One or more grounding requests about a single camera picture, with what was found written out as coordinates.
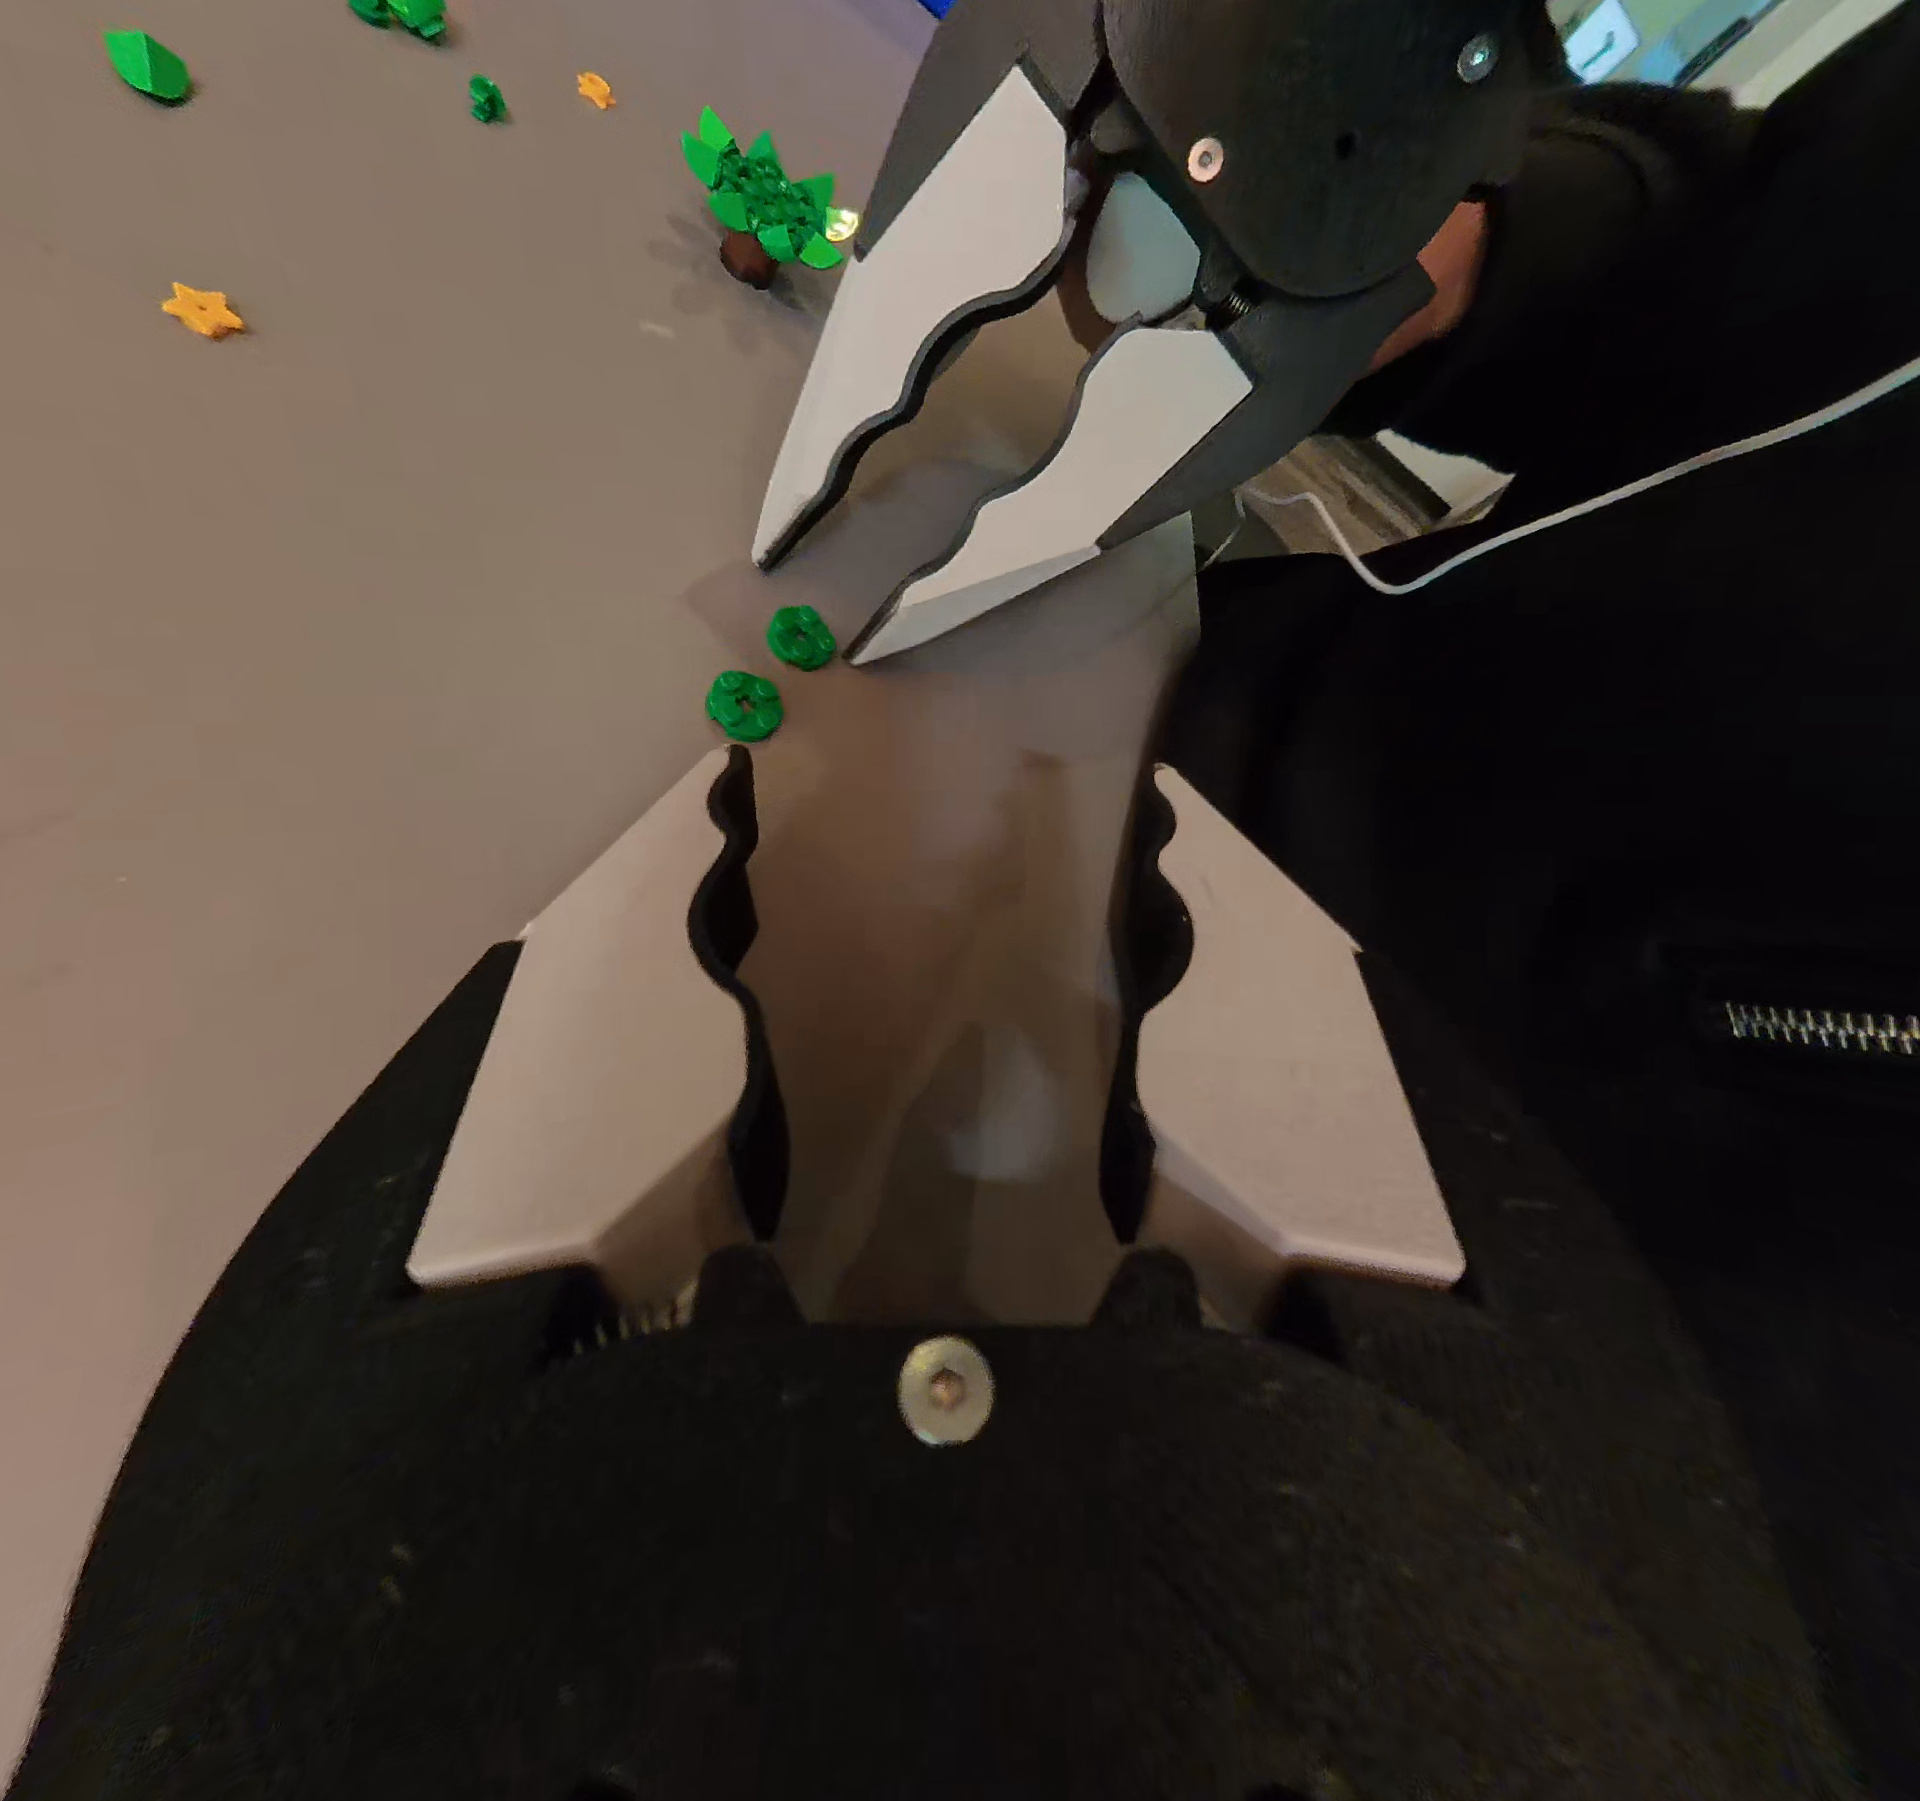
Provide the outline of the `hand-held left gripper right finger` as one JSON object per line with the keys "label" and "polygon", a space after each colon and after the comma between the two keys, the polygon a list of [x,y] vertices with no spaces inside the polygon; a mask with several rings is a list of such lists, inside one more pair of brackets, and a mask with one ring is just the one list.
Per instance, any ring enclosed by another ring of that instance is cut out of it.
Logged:
{"label": "hand-held left gripper right finger", "polygon": [[1355,941],[1167,762],[1137,790],[1109,952],[1097,1187],[1123,1246],[1180,1258],[1230,1330],[1301,1275],[1465,1283]]}

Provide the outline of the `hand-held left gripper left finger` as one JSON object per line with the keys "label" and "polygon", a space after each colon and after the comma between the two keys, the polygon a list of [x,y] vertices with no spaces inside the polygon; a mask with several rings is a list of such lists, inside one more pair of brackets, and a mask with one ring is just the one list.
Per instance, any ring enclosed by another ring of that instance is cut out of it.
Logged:
{"label": "hand-held left gripper left finger", "polygon": [[772,1238],[789,1134],[742,974],[756,846],[751,755],[710,750],[521,931],[415,1286],[586,1268],[672,1304],[709,1255]]}

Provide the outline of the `green toy bush brown base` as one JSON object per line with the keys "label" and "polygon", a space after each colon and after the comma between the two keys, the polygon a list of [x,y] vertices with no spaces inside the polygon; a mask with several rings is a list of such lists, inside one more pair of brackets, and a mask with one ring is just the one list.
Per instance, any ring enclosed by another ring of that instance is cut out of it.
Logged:
{"label": "green toy bush brown base", "polygon": [[860,215],[837,200],[832,173],[789,174],[771,134],[739,142],[710,106],[678,145],[733,281],[769,294],[784,269],[832,272],[848,262]]}

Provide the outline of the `person's black jacket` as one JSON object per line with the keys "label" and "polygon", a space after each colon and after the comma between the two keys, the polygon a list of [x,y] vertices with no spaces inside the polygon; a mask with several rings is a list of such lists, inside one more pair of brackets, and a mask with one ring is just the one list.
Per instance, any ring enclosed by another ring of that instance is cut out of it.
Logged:
{"label": "person's black jacket", "polygon": [[1198,576],[1163,758],[1580,1167],[1916,1798],[1916,364],[1483,553]]}

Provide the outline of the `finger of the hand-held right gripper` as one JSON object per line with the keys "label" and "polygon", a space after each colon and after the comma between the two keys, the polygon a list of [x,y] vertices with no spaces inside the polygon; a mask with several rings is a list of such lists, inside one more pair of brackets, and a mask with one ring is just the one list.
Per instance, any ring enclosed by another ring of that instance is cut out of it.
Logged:
{"label": "finger of the hand-held right gripper", "polygon": [[848,492],[881,436],[911,423],[943,356],[1019,314],[1055,277],[1073,204],[1067,121],[1029,61],[997,83],[840,281],[772,457],[751,538],[780,566]]}
{"label": "finger of the hand-held right gripper", "polygon": [[1095,562],[1104,536],[1251,388],[1219,337],[1198,327],[1116,333],[1077,376],[1042,460],[975,506],[949,553],[857,634],[851,662],[926,646]]}

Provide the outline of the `green leaf piece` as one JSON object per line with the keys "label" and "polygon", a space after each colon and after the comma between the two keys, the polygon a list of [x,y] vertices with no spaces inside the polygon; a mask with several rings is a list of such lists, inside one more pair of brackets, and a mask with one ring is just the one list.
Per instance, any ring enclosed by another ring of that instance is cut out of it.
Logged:
{"label": "green leaf piece", "polygon": [[102,43],[123,85],[161,106],[180,106],[193,95],[186,62],[143,30],[106,30]]}

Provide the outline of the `person's right hand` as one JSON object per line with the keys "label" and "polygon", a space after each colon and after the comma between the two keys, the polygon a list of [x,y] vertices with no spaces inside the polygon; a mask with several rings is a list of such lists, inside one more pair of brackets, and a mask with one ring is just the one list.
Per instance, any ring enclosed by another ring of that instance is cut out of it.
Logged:
{"label": "person's right hand", "polygon": [[1453,208],[1419,256],[1432,296],[1406,333],[1414,348],[1440,343],[1467,318],[1494,225],[1488,196],[1473,193]]}

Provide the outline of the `person's right forearm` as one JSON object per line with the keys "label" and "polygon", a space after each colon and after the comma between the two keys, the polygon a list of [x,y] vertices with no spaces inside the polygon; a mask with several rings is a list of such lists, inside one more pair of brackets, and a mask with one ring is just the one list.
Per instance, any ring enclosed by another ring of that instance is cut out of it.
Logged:
{"label": "person's right forearm", "polygon": [[1486,202],[1460,321],[1325,429],[1544,488],[1815,413],[1916,361],[1916,149],[1916,0],[1764,108],[1695,88],[1546,94]]}

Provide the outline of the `white low desk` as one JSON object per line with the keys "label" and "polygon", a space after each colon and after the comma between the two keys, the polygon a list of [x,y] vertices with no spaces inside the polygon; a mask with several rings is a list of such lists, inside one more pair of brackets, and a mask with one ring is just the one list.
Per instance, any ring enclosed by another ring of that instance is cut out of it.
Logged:
{"label": "white low desk", "polygon": [[1469,518],[1486,510],[1491,500],[1497,500],[1512,478],[1469,456],[1412,445],[1391,431],[1378,432],[1373,442],[1440,500],[1444,515],[1450,519]]}

